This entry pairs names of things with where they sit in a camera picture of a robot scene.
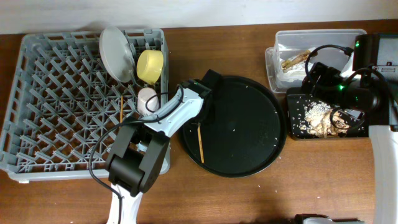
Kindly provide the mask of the yellow bowl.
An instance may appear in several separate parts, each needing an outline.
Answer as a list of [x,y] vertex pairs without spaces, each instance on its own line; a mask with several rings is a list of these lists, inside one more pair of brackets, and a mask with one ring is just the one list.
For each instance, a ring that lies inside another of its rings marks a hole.
[[159,50],[145,50],[137,61],[137,76],[142,81],[153,85],[161,76],[164,56]]

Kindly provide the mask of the pink cup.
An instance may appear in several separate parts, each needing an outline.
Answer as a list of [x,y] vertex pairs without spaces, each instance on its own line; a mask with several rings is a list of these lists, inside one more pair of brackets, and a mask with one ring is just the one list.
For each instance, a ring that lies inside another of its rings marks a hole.
[[143,116],[148,116],[160,107],[156,91],[152,88],[142,88],[137,96],[137,110]]

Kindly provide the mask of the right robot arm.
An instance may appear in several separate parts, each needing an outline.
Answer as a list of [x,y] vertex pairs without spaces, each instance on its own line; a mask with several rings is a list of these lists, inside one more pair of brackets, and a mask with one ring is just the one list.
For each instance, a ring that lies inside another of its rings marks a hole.
[[374,155],[374,222],[397,223],[397,34],[359,35],[354,47],[337,49],[353,58],[352,74],[344,78],[333,67],[310,67],[306,60],[302,91],[334,105],[334,113],[364,113]]

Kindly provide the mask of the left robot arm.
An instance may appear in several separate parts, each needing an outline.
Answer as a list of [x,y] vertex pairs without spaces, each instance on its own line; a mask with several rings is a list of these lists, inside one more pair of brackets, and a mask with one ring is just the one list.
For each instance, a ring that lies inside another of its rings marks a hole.
[[136,222],[142,196],[162,172],[170,138],[185,123],[207,117],[213,93],[222,80],[221,74],[209,70],[201,80],[183,82],[175,96],[157,111],[142,119],[128,117],[98,139],[95,149],[113,131],[118,132],[105,162],[110,184],[93,177],[112,192],[108,223]]

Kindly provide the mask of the pale green plate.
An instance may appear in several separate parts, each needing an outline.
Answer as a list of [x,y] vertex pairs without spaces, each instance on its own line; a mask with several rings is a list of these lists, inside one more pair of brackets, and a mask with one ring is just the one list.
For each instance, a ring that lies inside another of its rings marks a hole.
[[121,30],[113,26],[105,28],[99,38],[99,51],[102,63],[112,78],[122,83],[132,80],[136,64],[129,42]]

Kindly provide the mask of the food scraps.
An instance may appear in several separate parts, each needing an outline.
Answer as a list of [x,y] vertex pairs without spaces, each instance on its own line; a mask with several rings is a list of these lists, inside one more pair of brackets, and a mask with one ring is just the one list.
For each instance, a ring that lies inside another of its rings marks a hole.
[[303,121],[300,122],[300,132],[318,138],[327,138],[346,134],[351,127],[342,118],[342,113],[332,114],[332,108],[326,103],[312,102],[304,107]]

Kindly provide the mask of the wooden chopstick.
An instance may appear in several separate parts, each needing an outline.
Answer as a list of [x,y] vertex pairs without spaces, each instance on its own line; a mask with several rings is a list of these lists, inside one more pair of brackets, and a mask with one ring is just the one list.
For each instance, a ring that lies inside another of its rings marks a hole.
[[123,122],[123,106],[124,106],[124,96],[120,97],[120,112],[119,112],[119,122]]
[[198,123],[197,135],[198,135],[198,144],[199,144],[200,160],[201,160],[201,163],[204,164],[204,163],[205,163],[205,160],[204,160],[204,154],[203,154],[203,144],[202,144],[202,138],[201,138],[201,125],[200,125],[200,123]]

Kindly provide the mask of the snack wrapper waste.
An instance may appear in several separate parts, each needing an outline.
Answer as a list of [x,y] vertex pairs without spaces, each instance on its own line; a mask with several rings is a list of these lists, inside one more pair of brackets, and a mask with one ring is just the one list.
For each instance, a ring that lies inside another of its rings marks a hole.
[[302,53],[299,53],[298,55],[294,56],[293,59],[287,59],[281,63],[282,70],[288,70],[289,68],[293,67],[294,65],[306,61],[308,59],[308,56],[310,55],[312,51],[311,50],[306,50]]

